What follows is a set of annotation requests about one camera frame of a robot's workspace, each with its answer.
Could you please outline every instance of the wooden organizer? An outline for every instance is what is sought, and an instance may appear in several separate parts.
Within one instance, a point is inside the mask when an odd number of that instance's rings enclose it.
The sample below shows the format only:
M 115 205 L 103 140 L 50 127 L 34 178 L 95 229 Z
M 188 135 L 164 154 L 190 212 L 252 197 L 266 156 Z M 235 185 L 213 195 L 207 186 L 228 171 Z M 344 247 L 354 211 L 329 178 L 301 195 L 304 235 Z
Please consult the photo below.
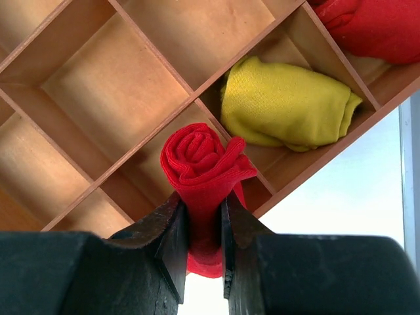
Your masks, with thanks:
M 243 55 L 326 74 L 364 99 L 349 134 L 298 154 L 248 146 L 259 217 L 420 86 L 420 64 L 342 52 L 303 0 L 0 1 L 0 229 L 102 237 L 173 191 L 168 136 L 219 123 L 220 78 Z

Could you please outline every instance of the fabric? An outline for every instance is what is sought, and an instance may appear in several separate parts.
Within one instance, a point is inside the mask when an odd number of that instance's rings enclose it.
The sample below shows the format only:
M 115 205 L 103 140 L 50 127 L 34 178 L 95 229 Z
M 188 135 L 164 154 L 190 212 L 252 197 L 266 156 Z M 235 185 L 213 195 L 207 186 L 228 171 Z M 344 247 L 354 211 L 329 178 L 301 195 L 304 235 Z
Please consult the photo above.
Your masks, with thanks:
M 217 208 L 234 191 L 245 207 L 240 181 L 257 175 L 241 154 L 243 139 L 234 137 L 223 148 L 205 123 L 186 126 L 169 137 L 161 166 L 188 208 L 190 246 L 188 270 L 208 278 L 222 276 L 221 222 Z
M 356 56 L 420 61 L 419 0 L 309 0 L 331 36 Z
M 230 70 L 221 121 L 248 143 L 305 152 L 345 136 L 361 102 L 330 77 L 254 56 Z

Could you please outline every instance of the wooden grid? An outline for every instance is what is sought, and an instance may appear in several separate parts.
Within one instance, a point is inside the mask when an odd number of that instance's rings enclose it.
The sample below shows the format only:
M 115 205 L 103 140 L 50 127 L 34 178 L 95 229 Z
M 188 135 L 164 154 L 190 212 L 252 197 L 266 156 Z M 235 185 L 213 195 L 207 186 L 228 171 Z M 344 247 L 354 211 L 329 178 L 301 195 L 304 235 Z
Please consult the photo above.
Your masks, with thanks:
M 0 229 L 108 237 L 172 191 L 167 137 L 206 122 L 222 141 L 220 78 L 245 54 L 347 84 L 349 134 L 298 154 L 248 146 L 260 217 L 420 86 L 420 64 L 342 52 L 303 0 L 13 0 L 0 3 Z

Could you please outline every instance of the red fabric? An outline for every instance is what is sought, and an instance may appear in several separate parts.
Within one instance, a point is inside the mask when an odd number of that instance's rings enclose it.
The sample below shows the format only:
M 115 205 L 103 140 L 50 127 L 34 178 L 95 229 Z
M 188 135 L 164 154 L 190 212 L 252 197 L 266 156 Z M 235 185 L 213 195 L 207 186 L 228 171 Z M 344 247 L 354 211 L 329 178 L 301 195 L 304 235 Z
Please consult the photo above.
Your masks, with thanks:
M 234 137 L 225 150 L 216 132 L 205 123 L 178 130 L 163 147 L 163 171 L 188 208 L 190 272 L 208 278 L 222 276 L 217 208 L 232 190 L 245 206 L 240 181 L 257 174 L 241 154 L 244 148 L 245 141 Z
M 331 36 L 356 56 L 420 61 L 420 0 L 309 0 Z

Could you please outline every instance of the red cloth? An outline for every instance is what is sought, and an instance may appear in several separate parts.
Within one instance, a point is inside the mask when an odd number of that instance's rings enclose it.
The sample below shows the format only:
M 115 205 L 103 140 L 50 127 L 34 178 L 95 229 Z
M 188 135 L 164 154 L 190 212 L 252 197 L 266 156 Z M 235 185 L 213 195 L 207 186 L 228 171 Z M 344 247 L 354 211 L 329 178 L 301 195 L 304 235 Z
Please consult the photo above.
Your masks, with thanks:
M 331 36 L 356 56 L 420 61 L 420 0 L 309 0 Z
M 241 154 L 245 141 L 234 137 L 223 148 L 205 123 L 186 126 L 169 137 L 161 165 L 188 208 L 190 246 L 188 270 L 208 277 L 222 276 L 221 222 L 217 208 L 233 190 L 245 206 L 240 181 L 257 171 Z

